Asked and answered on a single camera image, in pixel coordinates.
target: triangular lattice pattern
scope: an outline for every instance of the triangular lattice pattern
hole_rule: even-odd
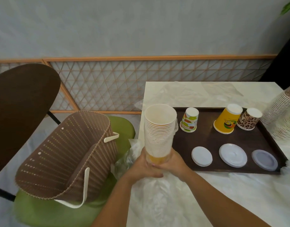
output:
[[[257,81],[272,60],[51,62],[81,110],[138,111],[146,81]]]
[[[0,73],[5,72],[11,68],[14,68],[19,65],[26,63],[0,63]],[[54,101],[50,110],[73,110],[68,100],[64,97],[63,92],[59,91],[56,100]]]

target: hand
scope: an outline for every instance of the hand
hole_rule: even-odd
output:
[[[132,184],[146,177],[162,178],[160,170],[152,167],[146,160],[146,149],[143,147],[141,155],[135,160],[132,167],[124,174]]]
[[[191,169],[185,164],[180,154],[176,152],[173,148],[171,148],[170,159],[168,162],[159,165],[152,164],[152,166],[158,169],[169,171],[183,182],[186,173],[191,171]]]

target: basket handle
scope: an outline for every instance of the basket handle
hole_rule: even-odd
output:
[[[90,171],[90,168],[87,167],[85,169],[85,175],[84,175],[84,189],[83,189],[83,201],[82,201],[82,204],[80,205],[73,205],[69,202],[66,202],[66,201],[63,201],[63,200],[55,200],[56,202],[59,202],[67,207],[70,207],[70,208],[73,208],[73,209],[77,209],[77,208],[80,208],[84,202],[86,201],[87,199],[87,190],[88,190],[88,179],[89,179],[89,171]]]
[[[110,136],[110,137],[104,138],[104,142],[105,143],[106,142],[109,142],[111,140],[117,139],[120,136],[120,134],[119,133],[116,133],[116,132],[114,132],[113,134],[114,134],[114,136]]]

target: woven plastic basket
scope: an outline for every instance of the woven plastic basket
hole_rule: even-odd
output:
[[[107,116],[73,113],[22,163],[15,181],[36,198],[56,199],[67,206],[71,201],[91,202],[115,163],[117,137]]]

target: black plant pot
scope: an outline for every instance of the black plant pot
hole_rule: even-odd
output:
[[[290,86],[290,39],[259,81],[276,82],[282,89]]]

